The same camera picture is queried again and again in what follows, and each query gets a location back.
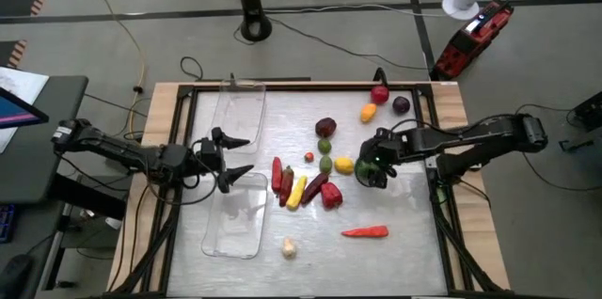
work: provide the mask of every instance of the red apple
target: red apple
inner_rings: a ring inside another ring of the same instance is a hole
[[[384,86],[373,87],[370,91],[372,102],[381,105],[388,101],[388,88]]]

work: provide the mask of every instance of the yellow pepper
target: yellow pepper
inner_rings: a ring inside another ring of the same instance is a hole
[[[303,196],[303,190],[305,190],[305,184],[308,182],[308,177],[301,176],[297,185],[294,186],[293,191],[291,192],[291,196],[286,201],[286,207],[289,210],[296,210],[299,207],[299,202],[301,202],[301,197]]]

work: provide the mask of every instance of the wooden table frame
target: wooden table frame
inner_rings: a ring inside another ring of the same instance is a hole
[[[286,90],[286,89],[306,89],[306,90],[369,90],[376,83],[374,82],[266,82],[268,90]],[[420,104],[421,112],[417,112],[417,117],[422,116],[430,120],[434,125],[442,128],[463,126],[467,124],[467,118],[464,111],[464,105],[460,96],[460,90],[455,83],[415,83],[415,82],[390,82],[392,88],[412,89],[416,91],[414,104]],[[143,144],[160,145],[167,142],[184,143],[185,129],[190,128],[192,118],[188,117],[188,111],[194,109],[194,105],[185,98],[192,87],[199,87],[203,90],[218,90],[219,83],[195,83],[178,84],[162,83],[158,84],[154,90],[150,105],[149,118],[147,120]],[[480,174],[468,172],[465,180],[474,184],[482,191],[483,181]],[[146,252],[150,237],[155,236],[159,225],[157,223],[165,222],[169,213],[169,206],[157,206],[155,197],[149,196],[144,189],[146,181],[144,176],[137,175],[133,181],[130,198],[128,199],[128,212],[124,221],[124,232],[119,236],[118,249],[115,254],[110,282],[113,281],[116,274],[116,284],[119,285],[129,274],[131,260],[136,265]],[[448,194],[449,201],[444,206],[444,212],[453,226],[456,233],[463,237],[464,244],[471,252],[474,259],[479,262],[490,277],[502,288],[508,288],[508,280],[505,274],[503,261],[499,252],[498,240],[493,226],[491,213],[487,203],[480,197],[474,195],[466,189],[455,187]],[[137,220],[136,243],[134,242],[135,212],[138,203],[142,200],[139,207]],[[437,229],[439,237],[439,247],[442,253],[444,273],[446,275],[447,287],[449,290],[472,290],[472,278],[467,272],[466,265],[457,258],[453,248],[449,247],[449,242],[445,242],[442,233]],[[171,262],[173,238],[168,239],[155,256],[154,263],[149,272],[143,276],[138,284],[140,291],[158,291],[166,293],[168,280],[168,268],[164,269],[164,264]]]

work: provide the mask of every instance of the white paper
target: white paper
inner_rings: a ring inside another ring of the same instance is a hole
[[[36,101],[47,81],[48,76],[45,75],[0,67],[0,87],[30,105]],[[0,130],[0,153],[4,152],[16,132],[17,128]]]

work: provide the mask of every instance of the black pole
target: black pole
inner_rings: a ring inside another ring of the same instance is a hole
[[[125,215],[125,201],[59,174],[55,174],[48,196],[118,220],[123,219]]]
[[[243,23],[241,24],[241,35],[246,40],[261,41],[272,33],[272,24],[267,19],[261,0],[241,0],[243,6]]]

